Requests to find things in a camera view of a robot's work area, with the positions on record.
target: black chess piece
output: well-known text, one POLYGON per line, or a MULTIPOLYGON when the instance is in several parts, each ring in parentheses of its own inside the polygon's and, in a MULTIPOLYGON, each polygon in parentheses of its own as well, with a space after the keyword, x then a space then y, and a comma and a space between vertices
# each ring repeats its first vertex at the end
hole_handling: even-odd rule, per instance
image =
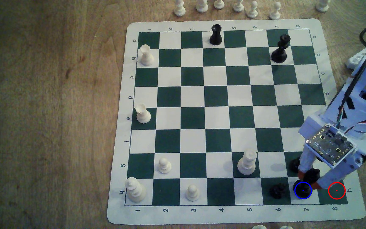
POLYGON ((278 49, 272 52, 272 55, 270 56, 273 61, 276 63, 283 63, 285 62, 287 58, 287 54, 285 52, 285 49, 289 47, 289 41, 290 36, 287 34, 283 34, 280 37, 280 41, 278 42, 278 49))
POLYGON ((210 37, 210 43, 213 45, 219 45, 222 42, 221 37, 221 25, 215 24, 213 27, 211 27, 211 30, 213 31, 213 34, 210 37))

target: chess piece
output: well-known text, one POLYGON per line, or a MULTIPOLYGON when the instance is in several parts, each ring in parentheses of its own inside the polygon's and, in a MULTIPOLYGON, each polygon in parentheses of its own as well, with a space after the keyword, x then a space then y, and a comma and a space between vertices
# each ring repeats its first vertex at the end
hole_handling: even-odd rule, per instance
POLYGON ((140 202, 146 196, 146 189, 135 177, 130 177, 125 181, 126 195, 132 202, 140 202))
POLYGON ((135 107, 135 111, 137 112, 136 119, 138 122, 145 124, 150 121, 150 113, 146 110, 146 106, 144 104, 139 104, 135 107))

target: green square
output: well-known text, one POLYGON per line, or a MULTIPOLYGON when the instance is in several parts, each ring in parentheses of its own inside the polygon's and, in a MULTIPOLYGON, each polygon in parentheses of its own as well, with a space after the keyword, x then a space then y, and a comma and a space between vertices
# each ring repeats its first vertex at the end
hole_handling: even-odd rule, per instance
POLYGON ((247 48, 248 65, 270 65, 268 47, 247 48))
POLYGON ((282 152, 282 134, 280 128, 255 129, 259 152, 282 152))
POLYGON ((224 46, 225 48, 240 48, 246 47, 245 31, 224 31, 224 46))
POLYGON ((227 86, 205 86, 205 106, 228 106, 227 86))
POLYGON ((278 106, 279 122, 281 127, 300 128, 305 122, 302 106, 278 106))
POLYGON ((251 85, 252 105, 276 106, 274 85, 251 85))
POLYGON ((155 153, 179 153, 180 130, 156 130, 155 153))
POLYGON ((136 119, 137 112, 132 110, 132 127, 133 130, 154 130, 156 129, 156 108, 146 108, 150 113, 150 121, 142 124, 136 119))
POLYGON ((268 37, 268 46, 277 47, 278 42, 281 40, 281 36, 283 34, 289 35, 287 29, 269 29, 269 30, 267 30, 266 35, 268 37))
POLYGON ((235 205, 234 178, 207 178, 207 205, 235 205))
POLYGON ((203 35, 202 32, 181 32, 182 49, 202 49, 203 35))
POLYGON ((297 177, 298 173, 292 172, 289 169, 289 165, 292 160, 296 159, 300 155, 302 155, 302 152, 285 152, 285 164, 286 164, 287 177, 297 177))
POLYGON ((274 84, 297 84, 294 65, 272 65, 274 84))
POLYGON ((203 66, 225 66, 224 49, 203 49, 203 66))
POLYGON ((336 199, 340 198, 344 194, 344 187, 341 184, 335 183, 333 184, 330 189, 319 189, 317 190, 318 200, 322 205, 346 205, 348 204, 347 196, 344 195, 343 198, 339 200, 334 200, 329 196, 330 195, 336 199))
POLYGON ((261 186, 262 186, 262 198, 263 205, 291 205, 292 201, 290 200, 290 191, 289 191, 289 182, 287 177, 261 177, 261 186), (270 188, 273 185, 284 184, 286 185, 285 193, 281 199, 275 199, 270 194, 270 188))
POLYGON ((179 206, 180 179, 154 179, 152 205, 179 206))
POLYGON ((313 46, 291 47, 294 64, 316 64, 313 46))
POLYGON ((182 107, 180 108, 181 129, 204 129, 204 107, 182 107))
POLYGON ((180 107, 180 87, 158 87, 157 107, 180 107))
POLYGON ((228 85, 250 85, 248 66, 226 67, 228 85))
POLYGON ((302 105, 326 104, 321 84, 299 84, 298 86, 302 105))
POLYGON ((261 177, 261 174, 259 172, 259 160, 258 157, 255 161, 255 171, 251 175, 244 175, 240 173, 240 171, 237 169, 238 161, 243 157, 243 152, 233 152, 233 170, 234 170, 234 178, 245 178, 245 177, 261 177))
POLYGON ((206 153, 181 153, 180 178, 207 178, 206 153))
POLYGON ((180 49, 160 49, 159 67, 180 67, 180 49))
POLYGON ((230 129, 207 129, 206 152, 231 152, 230 129))
POLYGON ((159 32, 139 33, 138 49, 147 44, 151 49, 159 49, 159 32))
POLYGON ((137 68, 135 87, 157 87, 158 68, 137 68))
POLYGON ((129 154, 128 177, 136 179, 153 179, 155 154, 129 154))
POLYGON ((251 106, 229 107, 230 128, 255 128, 254 112, 251 106))
POLYGON ((204 86, 203 67, 181 68, 182 86, 204 86))

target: white square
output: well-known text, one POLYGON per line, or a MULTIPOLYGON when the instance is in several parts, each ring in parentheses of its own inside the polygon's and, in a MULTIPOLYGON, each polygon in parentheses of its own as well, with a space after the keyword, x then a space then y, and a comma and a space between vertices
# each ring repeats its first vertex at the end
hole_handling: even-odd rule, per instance
POLYGON ((204 107, 206 129, 229 129, 230 112, 227 106, 204 107))
POLYGON ((181 49, 182 67, 202 67, 203 49, 181 49))
POLYGON ((125 200, 125 206, 135 206, 135 205, 139 205, 139 206, 142 206, 142 205, 143 206, 148 206, 149 205, 150 206, 150 205, 152 205, 153 179, 137 179, 137 180, 141 185, 143 185, 145 187, 146 196, 142 201, 140 201, 138 203, 130 201, 128 196, 127 196, 126 200, 125 200))
POLYGON ((181 49, 181 33, 180 32, 160 33, 159 49, 181 49))
POLYGON ((279 128, 277 106, 253 106, 255 128, 279 128))
MULTIPOLYGON (((277 50, 277 49, 278 49, 278 47, 269 47, 269 55, 272 55, 272 52, 277 50)), ((287 49, 285 49, 285 52, 287 54, 287 58, 283 63, 276 63, 271 58, 270 59, 270 64, 271 65, 294 65, 292 47, 289 46, 287 49)))
POLYGON ((231 152, 206 153, 207 178, 233 178, 231 152))
POLYGON ((318 75, 317 65, 301 64, 295 65, 296 78, 298 84, 320 84, 320 76, 318 75))
POLYGON ((180 130, 181 153, 205 153, 206 130, 205 129, 181 129, 180 130))
POLYGON ((248 66, 247 48, 225 48, 226 66, 248 66))
POLYGON ((207 178, 181 178, 180 205, 207 205, 207 178), (195 185, 198 188, 200 192, 198 200, 187 200, 186 191, 189 185, 195 185))
POLYGON ((181 107, 204 107, 204 86, 180 87, 181 107))
POLYGON ((289 36, 292 38, 290 40, 290 45, 292 46, 311 46, 312 38, 310 37, 310 32, 308 29, 288 29, 289 36))
POLYGON ((204 86, 227 86, 225 66, 203 67, 204 86))
POLYGON ((232 152, 258 151, 255 128, 230 129, 230 134, 232 152))
POLYGON ((180 153, 155 153, 155 163, 153 169, 154 179, 178 179, 180 178, 180 153), (159 172, 159 159, 166 158, 172 165, 172 169, 167 174, 159 172))
POLYGON ((278 106, 302 104, 297 84, 275 85, 275 95, 278 106))
POLYGON ((153 62, 153 64, 151 64, 149 66, 145 66, 145 65, 141 64, 142 52, 140 49, 138 49, 138 60, 137 60, 136 67, 137 68, 157 68, 157 67, 159 67, 159 49, 151 49, 150 54, 153 55, 154 62, 153 62))
POLYGON ((147 108, 157 106, 157 87, 135 87, 134 107, 144 104, 147 108))
POLYGON ((156 130, 132 130, 131 154, 155 153, 156 130))
POLYGON ((158 68, 158 87, 180 87, 181 68, 164 67, 158 68))
POLYGON ((245 41, 247 47, 268 47, 268 35, 266 30, 246 30, 245 41))
POLYGON ((283 151, 303 151, 305 139, 298 132, 299 128, 281 128, 283 151))
POLYGON ((234 178, 236 205, 263 205, 261 178, 234 178))
POLYGON ((156 108, 156 129, 157 130, 179 130, 180 129, 180 107, 158 107, 158 108, 156 108))
POLYGON ((224 33, 220 33, 222 37, 222 42, 219 45, 212 45, 210 43, 210 37, 213 34, 212 31, 203 32, 203 49, 217 49, 217 48, 224 48, 224 33))
POLYGON ((228 106, 252 106, 251 86, 249 85, 229 85, 228 106))
POLYGON ((273 85, 272 67, 270 65, 249 66, 251 85, 273 85))
POLYGON ((284 152, 258 152, 261 177, 287 177, 284 152))

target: red circle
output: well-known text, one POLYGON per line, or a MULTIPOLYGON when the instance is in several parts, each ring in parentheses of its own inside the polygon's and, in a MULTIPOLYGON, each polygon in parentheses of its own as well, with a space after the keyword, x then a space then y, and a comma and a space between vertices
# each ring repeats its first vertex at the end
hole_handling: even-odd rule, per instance
POLYGON ((345 195, 345 186, 344 186, 342 183, 340 183, 340 182, 333 182, 333 183, 329 186, 329 196, 330 196, 331 198, 333 198, 334 200, 339 200, 339 199, 343 198, 343 197, 344 197, 344 195, 345 195), (340 185, 342 185, 342 187, 344 188, 344 194, 343 194, 343 196, 341 196, 340 198, 334 198, 334 197, 332 197, 332 196, 330 195, 330 187, 331 187, 333 184, 335 184, 335 183, 339 183, 339 184, 340 184, 340 185))

